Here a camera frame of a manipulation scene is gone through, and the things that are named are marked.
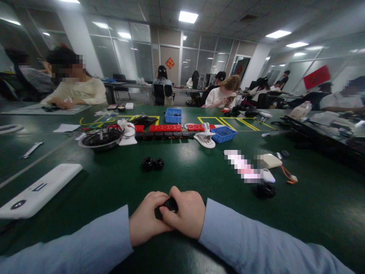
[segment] blue storage bin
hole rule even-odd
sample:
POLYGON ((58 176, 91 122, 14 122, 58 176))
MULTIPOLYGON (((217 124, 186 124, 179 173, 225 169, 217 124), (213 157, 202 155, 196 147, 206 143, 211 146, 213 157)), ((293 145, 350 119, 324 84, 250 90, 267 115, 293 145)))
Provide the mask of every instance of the blue storage bin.
POLYGON ((173 124, 181 124, 183 110, 179 108, 168 108, 165 113, 165 122, 173 124))
POLYGON ((237 134, 237 131, 234 131, 230 127, 226 126, 211 129, 210 132, 215 133, 215 135, 212 136, 212 139, 216 143, 224 143, 226 141, 232 140, 237 134))

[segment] hand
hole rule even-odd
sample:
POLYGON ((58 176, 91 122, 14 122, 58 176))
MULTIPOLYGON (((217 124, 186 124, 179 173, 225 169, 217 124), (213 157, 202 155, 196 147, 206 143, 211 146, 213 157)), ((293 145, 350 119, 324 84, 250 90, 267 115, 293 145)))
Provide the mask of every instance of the hand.
POLYGON ((71 103, 70 101, 67 102, 58 102, 56 103, 56 105, 60 108, 60 109, 70 109, 73 108, 75 106, 75 103, 71 103))
POLYGON ((170 197, 176 200, 179 211, 173 213, 167 207, 160 207, 164 222, 190 238, 199 239, 205 217, 205 205, 200 194, 196 191, 180 192, 173 186, 170 197))
POLYGON ((147 242, 153 236, 173 230, 155 217, 155 208, 162 205, 168 198, 169 196, 163 192, 148 193, 129 218, 129 239, 133 247, 147 242))

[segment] white paper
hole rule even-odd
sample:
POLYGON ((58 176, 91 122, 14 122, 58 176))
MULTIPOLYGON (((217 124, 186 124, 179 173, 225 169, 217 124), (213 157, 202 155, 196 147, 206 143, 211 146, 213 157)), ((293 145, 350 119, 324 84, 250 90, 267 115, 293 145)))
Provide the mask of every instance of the white paper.
POLYGON ((80 125, 70 125, 70 124, 61 124, 60 127, 53 132, 68 132, 74 131, 75 129, 79 128, 80 125))

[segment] sleeve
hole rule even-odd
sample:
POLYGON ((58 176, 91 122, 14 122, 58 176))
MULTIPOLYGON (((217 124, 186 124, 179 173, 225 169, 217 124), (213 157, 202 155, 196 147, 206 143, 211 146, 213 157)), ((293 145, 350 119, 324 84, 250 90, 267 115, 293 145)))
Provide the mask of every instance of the sleeve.
POLYGON ((238 273, 354 274, 323 246, 305 244, 211 199, 199 242, 238 273))
POLYGON ((102 81, 95 81, 95 97, 90 99, 82 99, 88 105, 106 104, 105 86, 102 81))
POLYGON ((71 235, 0 257, 0 269, 2 274, 109 273, 132 252, 125 205, 71 235))
POLYGON ((214 104, 214 91, 213 90, 211 90, 211 92, 209 92, 208 97, 205 100, 205 107, 208 107, 212 104, 214 104))
POLYGON ((46 98, 44 98, 40 104, 41 105, 47 105, 48 101, 53 99, 53 98, 59 98, 61 100, 64 100, 68 97, 68 87, 67 87, 67 83, 65 82, 61 82, 60 85, 58 86, 58 88, 52 92, 50 95, 48 95, 46 98))
POLYGON ((322 100, 319 102, 319 108, 320 109, 324 109, 326 107, 333 107, 333 100, 332 100, 332 95, 327 95, 325 97, 322 98, 322 100))

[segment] plastic bottle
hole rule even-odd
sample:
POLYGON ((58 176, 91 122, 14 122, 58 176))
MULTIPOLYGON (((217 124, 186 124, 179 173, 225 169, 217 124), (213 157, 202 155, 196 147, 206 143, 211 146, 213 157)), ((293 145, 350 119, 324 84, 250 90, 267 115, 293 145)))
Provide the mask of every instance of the plastic bottle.
POLYGON ((299 120, 305 117, 312 110, 312 104, 310 101, 305 101, 303 104, 295 107, 293 111, 289 114, 289 117, 299 120))

